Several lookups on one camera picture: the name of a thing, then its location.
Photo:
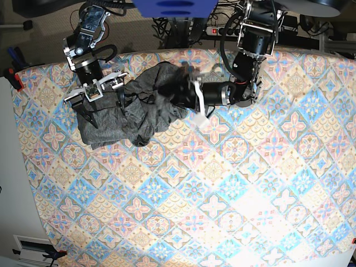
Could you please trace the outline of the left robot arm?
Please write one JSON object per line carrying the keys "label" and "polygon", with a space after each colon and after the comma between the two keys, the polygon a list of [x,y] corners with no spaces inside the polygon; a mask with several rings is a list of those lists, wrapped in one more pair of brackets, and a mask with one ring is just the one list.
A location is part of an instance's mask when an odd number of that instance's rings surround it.
{"label": "left robot arm", "polygon": [[207,116],[216,106],[249,107],[259,96],[259,72],[278,41],[284,12],[274,1],[242,1],[235,6],[219,36],[219,51],[228,81],[202,82],[195,71],[180,69],[158,88],[159,94],[182,108]]}

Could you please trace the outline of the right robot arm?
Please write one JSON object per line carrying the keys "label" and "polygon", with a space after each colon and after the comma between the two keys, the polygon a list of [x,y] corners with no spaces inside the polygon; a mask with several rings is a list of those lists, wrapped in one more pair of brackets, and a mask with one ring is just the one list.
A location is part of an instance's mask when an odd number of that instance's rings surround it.
{"label": "right robot arm", "polygon": [[103,98],[105,91],[116,91],[119,93],[118,105],[124,108],[123,87],[128,73],[114,71],[104,75],[100,64],[101,61],[111,61],[117,55],[117,47],[108,44],[95,48],[106,32],[105,20],[112,14],[103,2],[92,1],[82,8],[73,35],[63,40],[63,53],[69,68],[80,82],[78,88],[67,92],[64,102],[70,103],[72,109],[95,128],[98,124],[93,112],[84,106],[85,100],[95,108],[95,101]]}

